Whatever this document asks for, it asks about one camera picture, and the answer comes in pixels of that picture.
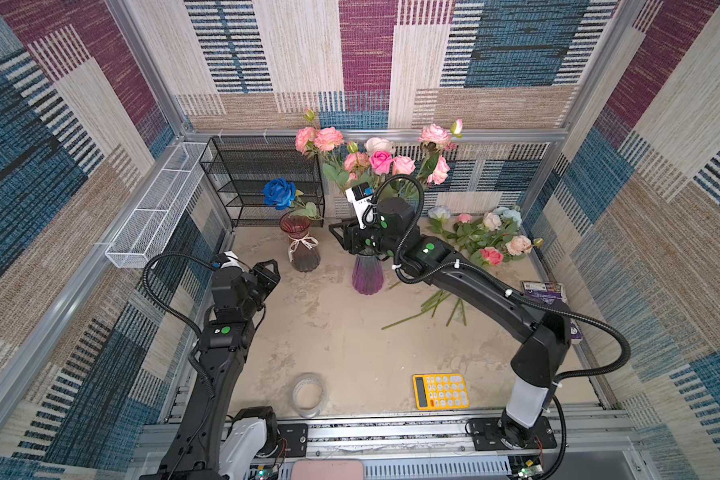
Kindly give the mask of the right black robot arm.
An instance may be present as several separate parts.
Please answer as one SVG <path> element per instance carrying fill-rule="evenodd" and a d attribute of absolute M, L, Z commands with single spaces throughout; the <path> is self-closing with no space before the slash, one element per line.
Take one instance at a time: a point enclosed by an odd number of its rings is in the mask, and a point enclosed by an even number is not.
<path fill-rule="evenodd" d="M 562 381 L 612 373 L 630 359 L 631 347 L 618 330 L 571 311 L 561 301 L 544 303 L 510 287 L 444 240 L 421 234 L 421 204 L 411 206 L 398 197 L 384 199 L 381 193 L 367 183 L 348 188 L 346 195 L 355 216 L 329 229 L 345 251 L 390 258 L 402 283 L 426 283 L 455 295 L 519 342 L 510 362 L 515 384 L 498 422 L 499 438 L 506 447 L 520 449 L 533 441 L 542 412 Z M 617 359 L 602 367 L 561 371 L 571 346 L 572 321 L 610 335 L 620 347 Z"/>

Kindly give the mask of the purple blue glass vase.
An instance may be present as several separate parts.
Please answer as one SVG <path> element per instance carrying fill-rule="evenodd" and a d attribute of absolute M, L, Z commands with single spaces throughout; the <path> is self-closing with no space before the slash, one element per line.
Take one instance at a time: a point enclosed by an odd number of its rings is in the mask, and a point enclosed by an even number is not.
<path fill-rule="evenodd" d="M 381 260 L 374 254 L 358 254 L 352 272 L 353 288 L 362 295 L 374 295 L 382 289 L 383 284 Z"/>

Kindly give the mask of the magenta rose stem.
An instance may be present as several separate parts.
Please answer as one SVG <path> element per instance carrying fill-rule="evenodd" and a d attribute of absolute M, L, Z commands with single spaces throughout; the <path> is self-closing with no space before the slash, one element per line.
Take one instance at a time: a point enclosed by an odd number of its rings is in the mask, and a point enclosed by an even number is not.
<path fill-rule="evenodd" d="M 388 151 L 375 151 L 370 157 L 370 168 L 372 171 L 371 187 L 376 190 L 389 175 L 394 155 Z"/>

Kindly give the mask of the blue rose stem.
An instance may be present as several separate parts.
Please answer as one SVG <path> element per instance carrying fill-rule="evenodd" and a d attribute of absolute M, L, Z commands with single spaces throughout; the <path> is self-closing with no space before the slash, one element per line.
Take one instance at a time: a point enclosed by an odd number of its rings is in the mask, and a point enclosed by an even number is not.
<path fill-rule="evenodd" d="M 303 217 L 311 221 L 322 220 L 317 204 L 306 201 L 305 194 L 296 185 L 283 178 L 266 183 L 262 190 L 264 204 L 284 211 L 294 217 Z"/>

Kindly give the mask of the pink tulip bud stem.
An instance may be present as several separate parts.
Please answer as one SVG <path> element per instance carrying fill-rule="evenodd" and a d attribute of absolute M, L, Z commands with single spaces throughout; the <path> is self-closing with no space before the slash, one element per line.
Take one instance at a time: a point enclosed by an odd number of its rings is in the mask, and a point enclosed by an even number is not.
<path fill-rule="evenodd" d="M 415 162 L 406 156 L 397 156 L 392 161 L 392 174 L 393 175 L 411 175 L 415 172 Z"/>

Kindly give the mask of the dark red glass vase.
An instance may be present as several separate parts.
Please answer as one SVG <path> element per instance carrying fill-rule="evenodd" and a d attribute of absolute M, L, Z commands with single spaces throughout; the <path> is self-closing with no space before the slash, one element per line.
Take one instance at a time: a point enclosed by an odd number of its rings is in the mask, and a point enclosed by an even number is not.
<path fill-rule="evenodd" d="M 321 262 L 319 241 L 311 235 L 312 220 L 305 216 L 285 214 L 279 222 L 280 229 L 288 236 L 289 262 L 298 272 L 314 271 Z"/>

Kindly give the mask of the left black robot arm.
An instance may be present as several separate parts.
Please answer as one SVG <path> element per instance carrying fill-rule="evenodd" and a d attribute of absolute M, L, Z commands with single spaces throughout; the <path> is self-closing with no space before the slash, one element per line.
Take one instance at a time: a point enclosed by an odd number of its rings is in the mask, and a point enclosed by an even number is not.
<path fill-rule="evenodd" d="M 182 421 L 154 479 L 246 479 L 257 455 L 278 446 L 274 411 L 255 408 L 233 422 L 228 407 L 257 328 L 254 317 L 280 282 L 274 260 L 248 266 L 231 254 L 199 265 L 210 270 L 214 319 L 202 325 L 166 309 L 197 337 L 188 361 L 197 374 Z"/>

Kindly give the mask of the pink rose stem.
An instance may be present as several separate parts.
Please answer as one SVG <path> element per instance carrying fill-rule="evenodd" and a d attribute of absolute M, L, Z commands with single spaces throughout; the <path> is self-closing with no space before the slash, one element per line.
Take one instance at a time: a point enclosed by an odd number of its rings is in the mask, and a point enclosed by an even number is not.
<path fill-rule="evenodd" d="M 358 183 L 369 182 L 372 177 L 370 155 L 362 152 L 358 144 L 350 141 L 348 154 L 343 161 L 343 173 L 339 185 L 344 189 Z"/>
<path fill-rule="evenodd" d="M 342 132 L 334 127 L 319 128 L 317 114 L 311 108 L 304 111 L 304 119 L 307 125 L 296 134 L 296 150 L 306 158 L 317 160 L 323 176 L 344 192 L 357 176 L 352 168 L 347 170 L 344 166 L 343 149 L 348 144 Z"/>
<path fill-rule="evenodd" d="M 450 166 L 445 154 L 455 148 L 453 140 L 462 137 L 463 129 L 464 122 L 460 118 L 456 119 L 449 129 L 434 123 L 422 128 L 419 143 L 424 157 L 415 170 L 414 177 L 424 189 L 441 185 L 447 180 Z"/>

